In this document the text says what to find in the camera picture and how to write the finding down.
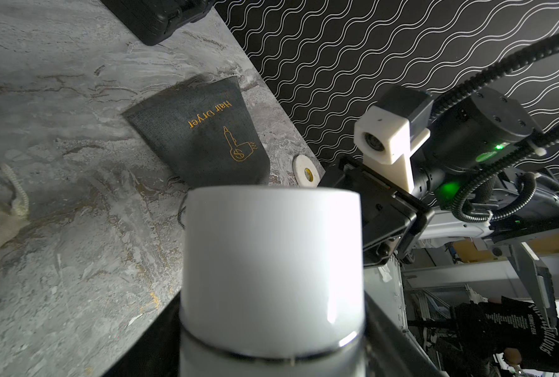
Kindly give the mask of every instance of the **yellow label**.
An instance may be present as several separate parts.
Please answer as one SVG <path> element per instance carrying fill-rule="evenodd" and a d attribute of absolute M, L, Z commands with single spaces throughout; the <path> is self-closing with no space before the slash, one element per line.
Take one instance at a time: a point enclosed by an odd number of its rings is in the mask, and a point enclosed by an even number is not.
<path fill-rule="evenodd" d="M 219 111 L 229 109 L 230 107 L 232 107 L 231 103 L 229 101 L 225 101 L 223 103 L 215 105 L 214 108 L 215 108 L 216 112 L 218 113 Z M 209 117 L 214 117 L 214 115 L 215 115 L 214 111 L 207 110 L 205 112 L 196 114 L 194 119 L 192 119 L 191 121 L 187 121 L 187 123 L 190 125 L 190 128 L 194 128 L 196 125 L 199 125 L 200 123 L 202 123 L 203 121 L 205 121 Z"/>

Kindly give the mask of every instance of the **green led light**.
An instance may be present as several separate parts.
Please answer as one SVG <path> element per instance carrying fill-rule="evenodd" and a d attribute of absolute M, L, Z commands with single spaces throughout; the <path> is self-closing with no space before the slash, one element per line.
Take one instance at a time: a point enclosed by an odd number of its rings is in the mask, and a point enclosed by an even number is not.
<path fill-rule="evenodd" d="M 457 190 L 460 189 L 460 184 L 457 182 L 447 182 L 444 185 L 439 187 L 437 190 L 437 194 L 441 196 L 444 200 L 451 200 L 454 196 L 456 196 Z"/>
<path fill-rule="evenodd" d="M 476 156 L 476 162 L 483 162 L 487 159 L 492 158 L 496 154 L 497 154 L 497 151 L 481 153 L 480 155 Z"/>

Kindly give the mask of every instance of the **white round puck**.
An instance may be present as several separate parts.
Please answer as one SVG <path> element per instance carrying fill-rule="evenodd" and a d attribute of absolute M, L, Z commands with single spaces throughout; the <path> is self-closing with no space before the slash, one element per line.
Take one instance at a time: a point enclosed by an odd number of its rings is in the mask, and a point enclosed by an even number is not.
<path fill-rule="evenodd" d="M 317 187 L 319 185 L 319 173 L 313 161 L 305 155 L 298 155 L 292 161 L 294 177 L 300 187 Z"/>

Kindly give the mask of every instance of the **cable tie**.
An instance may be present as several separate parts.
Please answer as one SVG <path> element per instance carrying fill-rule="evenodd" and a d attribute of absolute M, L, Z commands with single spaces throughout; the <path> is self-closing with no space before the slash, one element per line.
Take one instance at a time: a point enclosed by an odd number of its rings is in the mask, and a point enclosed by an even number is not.
<path fill-rule="evenodd" d="M 488 210 L 487 212 L 489 212 L 489 217 L 487 217 L 487 221 L 483 223 L 484 226 L 489 226 L 489 223 L 491 222 L 491 219 L 493 218 L 493 212 Z"/>
<path fill-rule="evenodd" d="M 538 156 L 545 156 L 547 155 L 546 148 L 538 147 L 532 140 L 527 140 L 527 144 L 533 148 L 533 152 Z"/>

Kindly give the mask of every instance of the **black wavy pattern wall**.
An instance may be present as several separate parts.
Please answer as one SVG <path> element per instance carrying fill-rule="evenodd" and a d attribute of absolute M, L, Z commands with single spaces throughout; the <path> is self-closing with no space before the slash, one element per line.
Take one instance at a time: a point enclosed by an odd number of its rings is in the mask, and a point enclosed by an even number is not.
<path fill-rule="evenodd" d="M 559 0 L 225 0 L 215 8 L 322 163 L 360 156 L 354 121 L 388 84 L 440 94 L 559 32 Z M 546 129 L 559 55 L 491 85 Z M 559 172 L 559 145 L 519 167 Z"/>

